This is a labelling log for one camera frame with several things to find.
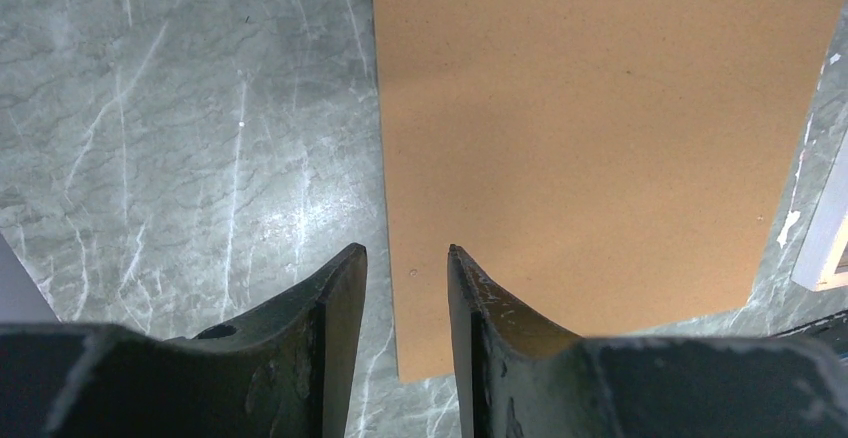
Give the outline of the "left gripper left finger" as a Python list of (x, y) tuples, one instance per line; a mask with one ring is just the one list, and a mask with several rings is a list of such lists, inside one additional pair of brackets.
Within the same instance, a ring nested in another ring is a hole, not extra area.
[(308, 278), (192, 338), (116, 324), (5, 324), (5, 437), (341, 437), (368, 260)]

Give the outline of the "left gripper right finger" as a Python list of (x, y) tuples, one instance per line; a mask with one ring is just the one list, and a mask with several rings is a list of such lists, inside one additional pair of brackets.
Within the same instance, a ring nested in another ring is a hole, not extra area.
[(847, 315), (773, 337), (581, 337), (447, 259), (465, 437), (843, 437)]

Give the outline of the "brown backing board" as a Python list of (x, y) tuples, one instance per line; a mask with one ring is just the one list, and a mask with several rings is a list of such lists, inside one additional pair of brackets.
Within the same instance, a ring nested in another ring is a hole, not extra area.
[(446, 264), (583, 335), (743, 306), (844, 0), (373, 0), (398, 374)]

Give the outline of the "white wooden picture frame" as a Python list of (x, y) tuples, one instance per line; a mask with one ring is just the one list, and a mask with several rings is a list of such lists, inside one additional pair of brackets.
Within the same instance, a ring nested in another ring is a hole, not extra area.
[(836, 154), (794, 263), (791, 279), (810, 291), (847, 286), (847, 145)]

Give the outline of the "glossy photo print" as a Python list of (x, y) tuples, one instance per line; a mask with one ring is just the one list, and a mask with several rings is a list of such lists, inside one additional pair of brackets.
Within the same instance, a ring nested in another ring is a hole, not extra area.
[(12, 247), (1, 237), (1, 322), (59, 323)]

